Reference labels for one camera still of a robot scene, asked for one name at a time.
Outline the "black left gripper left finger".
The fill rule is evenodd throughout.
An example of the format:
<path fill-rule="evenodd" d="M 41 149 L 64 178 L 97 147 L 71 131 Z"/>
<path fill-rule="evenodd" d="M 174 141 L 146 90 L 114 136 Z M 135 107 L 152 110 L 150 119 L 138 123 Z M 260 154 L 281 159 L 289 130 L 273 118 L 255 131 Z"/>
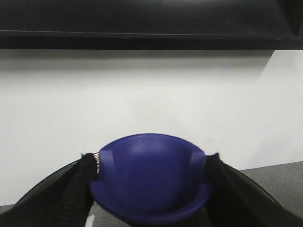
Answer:
<path fill-rule="evenodd" d="M 83 227 L 93 205 L 89 182 L 97 177 L 93 154 L 82 155 L 47 176 L 11 209 L 0 215 L 2 227 Z"/>

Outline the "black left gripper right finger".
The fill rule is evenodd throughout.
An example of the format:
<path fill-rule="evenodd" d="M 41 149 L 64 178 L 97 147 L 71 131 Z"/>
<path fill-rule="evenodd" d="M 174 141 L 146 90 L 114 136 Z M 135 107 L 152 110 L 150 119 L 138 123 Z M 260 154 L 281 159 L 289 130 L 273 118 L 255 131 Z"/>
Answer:
<path fill-rule="evenodd" d="M 214 185 L 206 210 L 213 227 L 301 227 L 303 219 L 286 210 L 271 194 L 218 153 L 207 156 L 205 173 Z"/>

